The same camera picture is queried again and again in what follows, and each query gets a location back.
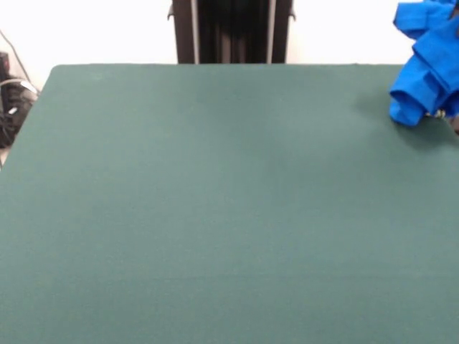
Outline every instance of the dark object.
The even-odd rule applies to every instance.
[[[9,58],[6,52],[0,52],[0,82],[9,79]],[[6,87],[0,88],[0,113],[9,109],[9,97]]]
[[[28,91],[20,84],[8,84],[2,88],[6,90],[8,107],[0,111],[0,148],[7,148],[13,144],[21,130],[32,107],[32,101],[23,96],[23,92]]]
[[[398,72],[55,68],[0,175],[0,343],[459,343],[459,141],[394,125]]]
[[[9,57],[0,52],[0,82],[14,79],[9,74]],[[11,146],[22,127],[32,101],[24,96],[28,92],[18,82],[0,87],[0,149]]]
[[[179,63],[285,63],[292,5],[292,0],[174,0]]]

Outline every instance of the green tabletop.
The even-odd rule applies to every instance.
[[[459,343],[459,144],[390,66],[58,67],[0,173],[0,343]]]

